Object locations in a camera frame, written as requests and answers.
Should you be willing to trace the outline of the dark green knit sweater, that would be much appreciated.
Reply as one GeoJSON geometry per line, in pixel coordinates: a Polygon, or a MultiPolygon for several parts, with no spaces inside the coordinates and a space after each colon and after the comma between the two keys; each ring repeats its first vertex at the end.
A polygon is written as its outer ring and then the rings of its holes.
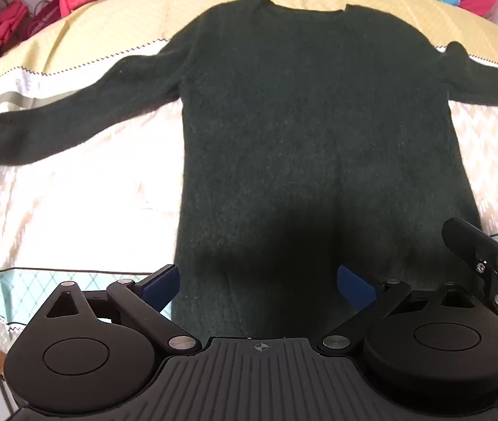
{"type": "Polygon", "coordinates": [[[0,114],[0,165],[27,165],[181,100],[172,318],[212,335],[317,339],[345,313],[337,269],[420,290],[475,275],[441,237],[479,224],[449,104],[498,106],[498,68],[437,51],[386,12],[214,6],[154,56],[0,114]]]}

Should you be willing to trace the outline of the patterned yellow beige bedspread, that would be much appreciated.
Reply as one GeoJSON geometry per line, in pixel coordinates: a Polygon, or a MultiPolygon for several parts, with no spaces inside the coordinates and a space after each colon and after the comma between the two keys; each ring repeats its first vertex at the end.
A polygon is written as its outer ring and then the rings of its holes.
{"type": "MultiPolygon", "coordinates": [[[[0,112],[39,107],[96,82],[128,55],[152,55],[179,29],[232,0],[88,4],[0,58],[0,112]]],[[[273,0],[389,12],[436,48],[461,43],[498,67],[498,25],[435,0],[273,0]]],[[[0,350],[9,349],[62,281],[82,289],[136,279],[173,260],[181,204],[181,104],[119,123],[22,167],[0,166],[0,350]]]]}

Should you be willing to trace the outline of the red bags pile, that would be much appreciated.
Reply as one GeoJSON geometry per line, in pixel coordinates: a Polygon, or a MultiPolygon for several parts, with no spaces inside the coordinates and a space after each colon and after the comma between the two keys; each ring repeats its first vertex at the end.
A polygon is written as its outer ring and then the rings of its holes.
{"type": "Polygon", "coordinates": [[[33,12],[21,0],[13,0],[0,10],[0,57],[60,19],[59,0],[42,0],[33,12]]]}

